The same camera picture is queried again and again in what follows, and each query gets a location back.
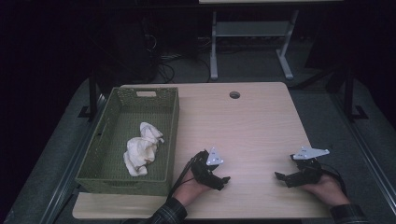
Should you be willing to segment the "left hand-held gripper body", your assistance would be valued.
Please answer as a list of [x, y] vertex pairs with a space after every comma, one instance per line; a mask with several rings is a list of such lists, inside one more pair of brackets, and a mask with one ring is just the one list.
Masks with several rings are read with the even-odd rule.
[[223, 164], [217, 150], [212, 147], [209, 151], [203, 150], [197, 153], [191, 161], [191, 171], [195, 180], [210, 188], [215, 188], [220, 183], [220, 177], [213, 174], [213, 171]]

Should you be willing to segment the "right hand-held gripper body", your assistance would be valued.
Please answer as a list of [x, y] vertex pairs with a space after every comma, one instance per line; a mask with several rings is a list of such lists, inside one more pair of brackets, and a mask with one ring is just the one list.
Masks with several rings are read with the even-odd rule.
[[298, 173], [292, 175], [291, 180], [298, 181], [299, 186], [318, 183], [322, 176], [322, 169], [317, 157], [329, 153], [328, 149], [301, 147], [297, 153], [290, 156], [299, 169]]

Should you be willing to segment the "white bear-print cloth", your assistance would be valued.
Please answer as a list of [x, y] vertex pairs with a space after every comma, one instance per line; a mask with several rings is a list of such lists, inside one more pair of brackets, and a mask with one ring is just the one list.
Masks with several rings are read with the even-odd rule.
[[142, 122], [139, 127], [140, 136], [127, 142], [127, 150], [123, 160], [130, 176], [141, 176], [148, 173], [147, 166], [155, 161], [163, 134], [153, 125]]

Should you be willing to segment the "green woven plastic basket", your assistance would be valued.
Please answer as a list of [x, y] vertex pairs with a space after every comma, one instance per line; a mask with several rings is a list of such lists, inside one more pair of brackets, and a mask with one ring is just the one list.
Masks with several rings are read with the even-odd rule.
[[[179, 116], [176, 88], [115, 88], [106, 106], [76, 181], [91, 193], [166, 196], [172, 188]], [[132, 177], [124, 163], [127, 141], [147, 122], [163, 134], [146, 175]]]

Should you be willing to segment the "person's left hand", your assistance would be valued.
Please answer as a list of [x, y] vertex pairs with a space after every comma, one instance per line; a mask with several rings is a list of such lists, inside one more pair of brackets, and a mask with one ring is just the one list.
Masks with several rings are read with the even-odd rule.
[[187, 207], [192, 204], [199, 196], [211, 190], [210, 187], [198, 183], [193, 177], [185, 176], [182, 183], [178, 186], [173, 194], [183, 206]]

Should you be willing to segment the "person's right hand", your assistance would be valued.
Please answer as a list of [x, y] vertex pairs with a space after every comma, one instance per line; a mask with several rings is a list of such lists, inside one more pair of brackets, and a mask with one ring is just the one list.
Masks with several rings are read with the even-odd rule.
[[316, 184], [303, 185], [302, 189], [312, 193], [330, 207], [350, 204], [350, 200], [341, 190], [340, 185], [329, 175], [323, 175]]

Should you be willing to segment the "dark cabinet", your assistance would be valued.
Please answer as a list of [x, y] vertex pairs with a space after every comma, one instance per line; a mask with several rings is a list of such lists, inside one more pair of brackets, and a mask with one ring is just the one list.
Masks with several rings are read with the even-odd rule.
[[139, 17], [129, 13], [107, 15], [94, 41], [104, 53], [101, 67], [110, 73], [115, 85], [145, 84], [156, 77], [157, 64], [148, 50]]

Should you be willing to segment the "aluminium rail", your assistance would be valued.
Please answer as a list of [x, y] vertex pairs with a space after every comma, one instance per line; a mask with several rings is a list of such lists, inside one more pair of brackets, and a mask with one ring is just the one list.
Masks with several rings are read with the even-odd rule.
[[87, 150], [90, 139], [93, 135], [94, 129], [96, 128], [99, 116], [101, 115], [103, 108], [106, 104], [105, 96], [100, 93], [98, 99], [93, 103], [92, 106], [97, 107], [96, 114], [92, 119], [89, 119], [87, 124], [84, 126], [83, 134], [78, 139], [78, 144], [75, 146], [75, 150], [71, 156], [70, 161], [67, 163], [64, 173], [56, 186], [52, 196], [50, 198], [49, 204], [47, 205], [39, 224], [53, 224], [58, 215], [61, 214], [62, 207], [65, 205], [66, 201], [69, 200], [73, 193], [72, 188], [75, 182], [75, 177], [77, 176], [78, 168], [82, 162], [82, 159]]
[[355, 142], [357, 143], [362, 158], [365, 161], [368, 169], [370, 170], [372, 177], [374, 178], [375, 183], [379, 187], [390, 210], [392, 211], [392, 214], [396, 216], [396, 189], [389, 182], [388, 177], [386, 176], [385, 172], [378, 163], [378, 160], [371, 151], [368, 143], [364, 140], [363, 135], [356, 126], [355, 120], [351, 119], [344, 112], [341, 100], [334, 94], [331, 94], [330, 98], [335, 108], [337, 109], [338, 113], [340, 114], [342, 120], [344, 121], [350, 133], [352, 134]]

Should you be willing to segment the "black metal post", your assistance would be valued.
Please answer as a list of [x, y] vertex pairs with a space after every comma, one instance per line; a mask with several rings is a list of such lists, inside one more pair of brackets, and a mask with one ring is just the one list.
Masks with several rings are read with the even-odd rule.
[[89, 82], [89, 104], [84, 105], [80, 109], [78, 117], [86, 118], [88, 122], [91, 122], [94, 120], [98, 111], [97, 74], [94, 69], [92, 69], [90, 73], [88, 82]]
[[368, 119], [369, 117], [360, 105], [353, 104], [354, 94], [354, 74], [350, 67], [346, 69], [345, 74], [345, 92], [344, 92], [344, 113], [350, 122], [357, 119]]

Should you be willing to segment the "grey metal table frame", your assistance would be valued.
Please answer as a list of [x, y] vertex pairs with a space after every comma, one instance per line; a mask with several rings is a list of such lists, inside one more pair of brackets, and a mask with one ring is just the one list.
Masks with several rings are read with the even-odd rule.
[[218, 37], [283, 37], [284, 43], [276, 50], [276, 57], [287, 80], [294, 79], [286, 59], [286, 52], [299, 15], [294, 10], [288, 21], [219, 21], [217, 12], [212, 13], [211, 50], [210, 50], [210, 78], [219, 78], [217, 61]]

